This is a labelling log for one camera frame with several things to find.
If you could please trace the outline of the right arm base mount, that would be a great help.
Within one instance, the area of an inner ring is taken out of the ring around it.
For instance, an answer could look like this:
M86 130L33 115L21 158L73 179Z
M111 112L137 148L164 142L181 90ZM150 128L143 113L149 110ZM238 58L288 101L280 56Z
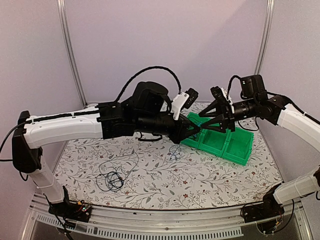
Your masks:
M274 217L273 220L265 221L257 225L258 230L265 235L276 233L278 227L283 222L283 214L285 213L284 207L282 204L279 204L273 196L276 188L280 185L281 184L279 183L268 190L262 197L262 203L248 203L240 210L240 216L244 219L245 223Z

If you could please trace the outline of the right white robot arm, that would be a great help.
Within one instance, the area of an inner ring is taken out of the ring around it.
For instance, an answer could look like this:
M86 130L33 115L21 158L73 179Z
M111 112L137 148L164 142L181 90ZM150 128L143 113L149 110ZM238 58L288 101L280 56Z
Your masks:
M239 77L241 101L233 102L230 90L218 86L210 89L214 101L198 115L210 120L201 128L225 133L235 131L235 123L248 118L260 118L280 126L310 144L317 151L320 149L320 122L302 111L289 97L266 90L261 75ZM258 213L262 218L269 218L282 205L296 198L303 198L320 190L320 168L316 167L289 182L281 183L263 197Z

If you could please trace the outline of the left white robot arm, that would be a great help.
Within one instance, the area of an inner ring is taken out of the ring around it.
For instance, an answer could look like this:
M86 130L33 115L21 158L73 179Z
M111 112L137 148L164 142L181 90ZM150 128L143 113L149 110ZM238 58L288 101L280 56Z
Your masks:
M122 102L49 116L23 111L11 140L13 166L30 176L63 217L70 217L74 205L42 159L43 146L76 139L131 137L137 132L167 136L179 144L200 130L181 113L197 97L197 91L190 88L170 99L164 86L147 81L138 83L133 95Z

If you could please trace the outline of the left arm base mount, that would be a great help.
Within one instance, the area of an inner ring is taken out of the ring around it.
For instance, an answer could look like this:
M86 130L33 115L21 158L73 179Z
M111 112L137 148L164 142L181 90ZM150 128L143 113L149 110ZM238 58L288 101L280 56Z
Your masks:
M64 198L60 203L50 203L48 212L64 220L75 220L88 223L92 213L92 204L80 200L79 202L71 202L69 199L68 190L65 186L62 187Z

